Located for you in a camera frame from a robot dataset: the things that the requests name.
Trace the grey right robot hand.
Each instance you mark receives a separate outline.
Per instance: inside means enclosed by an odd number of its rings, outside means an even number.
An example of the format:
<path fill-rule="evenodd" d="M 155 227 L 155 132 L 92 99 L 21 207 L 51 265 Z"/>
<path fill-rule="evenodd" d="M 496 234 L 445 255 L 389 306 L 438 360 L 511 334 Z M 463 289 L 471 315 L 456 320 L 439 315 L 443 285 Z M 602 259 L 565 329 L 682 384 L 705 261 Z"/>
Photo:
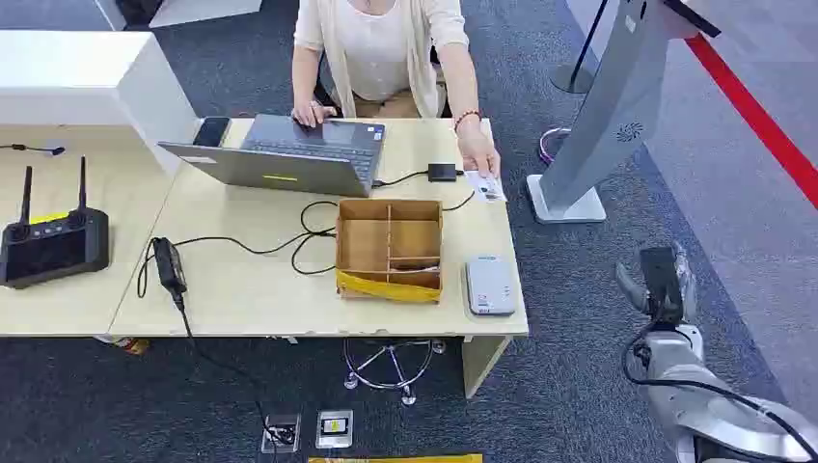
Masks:
<path fill-rule="evenodd" d="M 630 304 L 647 315 L 652 326 L 669 329 L 694 322 L 697 281 L 680 243 L 643 249 L 640 260 L 643 285 L 622 263 L 615 266 L 616 282 Z"/>

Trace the person's right hand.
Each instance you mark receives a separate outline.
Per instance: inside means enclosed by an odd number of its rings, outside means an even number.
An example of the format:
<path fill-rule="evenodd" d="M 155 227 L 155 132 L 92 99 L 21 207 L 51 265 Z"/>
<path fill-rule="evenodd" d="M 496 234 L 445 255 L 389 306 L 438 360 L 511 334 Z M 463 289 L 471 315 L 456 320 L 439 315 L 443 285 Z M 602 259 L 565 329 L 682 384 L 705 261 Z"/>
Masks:
<path fill-rule="evenodd" d="M 316 128 L 337 114 L 338 111 L 334 106 L 325 106 L 314 99 L 296 101 L 291 110 L 292 118 L 309 128 Z"/>

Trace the person's left hand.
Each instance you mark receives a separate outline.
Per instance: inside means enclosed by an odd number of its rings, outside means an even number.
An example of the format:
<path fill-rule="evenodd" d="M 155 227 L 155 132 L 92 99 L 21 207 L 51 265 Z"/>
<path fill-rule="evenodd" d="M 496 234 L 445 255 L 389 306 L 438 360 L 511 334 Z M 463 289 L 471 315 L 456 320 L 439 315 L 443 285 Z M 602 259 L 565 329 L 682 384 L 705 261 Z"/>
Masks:
<path fill-rule="evenodd" d="M 479 117 L 465 118 L 455 129 L 455 134 L 465 170 L 478 171 L 482 177 L 500 177 L 501 157 L 482 130 Z"/>

